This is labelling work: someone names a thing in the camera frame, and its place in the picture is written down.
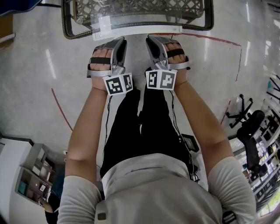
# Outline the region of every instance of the velcro strap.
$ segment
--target velcro strap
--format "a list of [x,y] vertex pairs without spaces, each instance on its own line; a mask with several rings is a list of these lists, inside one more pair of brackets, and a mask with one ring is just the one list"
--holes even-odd
[[90,60],[90,64],[111,64],[111,58],[98,58],[98,57],[92,57]]
[[171,51],[167,51],[167,57],[171,58],[174,57],[176,55],[180,55],[180,54],[185,54],[184,50],[182,48],[178,48],[178,49],[174,49]]

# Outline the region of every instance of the floor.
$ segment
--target floor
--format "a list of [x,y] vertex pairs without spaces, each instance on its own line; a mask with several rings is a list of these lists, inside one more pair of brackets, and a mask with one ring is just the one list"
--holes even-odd
[[[236,130],[228,128],[228,119],[223,119],[229,102],[231,108],[242,93],[247,100],[253,98],[252,110],[260,109],[266,97],[268,75],[279,73],[280,14],[260,0],[214,0],[214,14],[211,31],[186,31],[169,37],[178,40],[190,58],[191,85],[231,135]],[[67,149],[70,127],[74,127],[91,89],[86,78],[87,63],[93,48],[101,43],[92,37],[65,39],[60,20],[61,12],[56,8],[36,7],[17,14],[15,41],[0,50],[1,131],[44,143],[55,154]],[[150,66],[146,36],[126,36],[126,70],[133,73],[140,90],[145,85],[144,71]],[[108,131],[122,98],[119,95],[112,99]],[[171,105],[168,91],[166,99]],[[193,135],[177,99],[175,113],[181,133]],[[102,164],[104,141],[103,125],[98,165]]]

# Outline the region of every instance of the red line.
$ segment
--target red line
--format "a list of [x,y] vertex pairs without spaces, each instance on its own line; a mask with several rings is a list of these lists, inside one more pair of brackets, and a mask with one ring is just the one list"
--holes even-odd
[[[154,35],[170,35],[170,33],[153,33]],[[214,40],[214,41],[219,41],[219,42],[223,42],[223,43],[227,43],[227,44],[233,44],[235,46],[240,46],[240,44],[234,43],[232,41],[229,40],[224,40],[224,39],[220,39],[220,38],[216,38],[216,37],[209,37],[209,36],[204,36],[204,35],[199,35],[199,34],[192,34],[192,33],[173,33],[173,36],[178,36],[178,35],[188,35],[188,36],[195,36],[198,38],[207,38],[210,40]]]
[[241,54],[242,54],[242,48],[241,48],[241,50],[240,50],[239,67],[238,67],[238,72],[237,72],[237,76],[236,76],[236,80],[235,80],[235,81],[237,81],[237,77],[238,77],[238,75],[239,75],[239,71],[240,71]]
[[62,109],[61,109],[61,107],[60,107],[60,104],[59,104],[59,102],[58,102],[58,100],[57,100],[57,98],[56,98],[56,95],[55,95],[55,93],[54,93],[53,88],[51,88],[51,89],[52,89],[53,97],[54,97],[54,99],[56,100],[56,104],[58,105],[58,108],[60,109],[60,112],[62,113],[62,116],[64,117],[64,119],[65,119],[66,123],[68,124],[68,126],[70,127],[71,131],[73,131],[71,125],[70,125],[69,122],[67,121],[67,118],[66,118],[66,116],[64,115],[64,113],[63,113],[63,111],[62,111]]
[[226,113],[228,112],[228,106],[227,106],[226,112],[224,113],[224,116],[223,116],[223,118],[222,118],[220,124],[222,124],[222,122],[223,122],[223,120],[224,120],[224,117],[226,116]]

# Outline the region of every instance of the black pants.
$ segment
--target black pants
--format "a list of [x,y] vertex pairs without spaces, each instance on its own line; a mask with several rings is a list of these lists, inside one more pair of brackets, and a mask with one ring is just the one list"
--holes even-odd
[[189,153],[179,142],[163,90],[145,87],[140,117],[137,115],[139,100],[140,90],[133,89],[119,105],[104,148],[104,161],[100,169],[102,178],[110,168],[125,159],[153,153],[174,157],[188,166]]

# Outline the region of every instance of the metal wire basket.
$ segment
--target metal wire basket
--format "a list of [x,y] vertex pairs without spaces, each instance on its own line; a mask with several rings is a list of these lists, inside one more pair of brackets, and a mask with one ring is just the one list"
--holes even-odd
[[[99,32],[93,28],[98,19],[104,16],[117,18],[129,15],[165,15],[166,21],[137,21],[112,24],[112,29],[139,25],[181,25],[183,29],[210,30],[214,25],[213,0],[62,0],[63,33],[68,39],[82,38]],[[205,26],[189,23],[205,13]],[[170,17],[178,18],[175,22]],[[74,35],[71,19],[89,31]]]

